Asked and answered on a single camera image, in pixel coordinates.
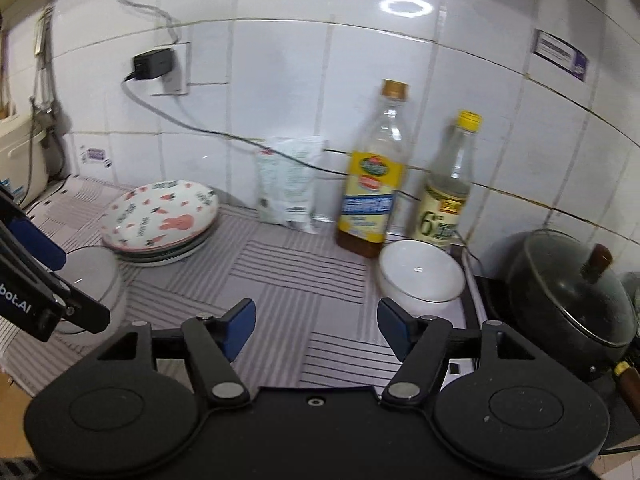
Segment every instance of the wall outlet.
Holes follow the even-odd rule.
[[[189,93],[189,68],[191,43],[159,45],[157,48],[174,50],[174,69],[168,74],[149,82],[151,95],[185,95]]]

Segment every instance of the cooking pot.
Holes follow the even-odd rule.
[[[636,314],[610,268],[593,249],[553,230],[529,234],[508,277],[520,331],[579,378],[611,370],[636,336]]]

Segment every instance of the black charger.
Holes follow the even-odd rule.
[[[156,79],[174,69],[174,50],[156,48],[133,58],[132,79]]]

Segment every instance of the plastic packet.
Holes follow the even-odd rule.
[[[265,142],[265,146],[316,166],[324,149],[324,139],[321,136],[275,138]],[[271,150],[257,152],[256,163],[260,221],[314,234],[311,219],[316,170]]]

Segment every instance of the glass bottle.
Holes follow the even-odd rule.
[[[452,136],[428,167],[413,238],[441,248],[451,242],[473,183],[476,132],[482,117],[463,110]]]
[[[380,254],[407,158],[401,107],[405,83],[385,79],[381,108],[351,154],[336,243],[367,258]]]

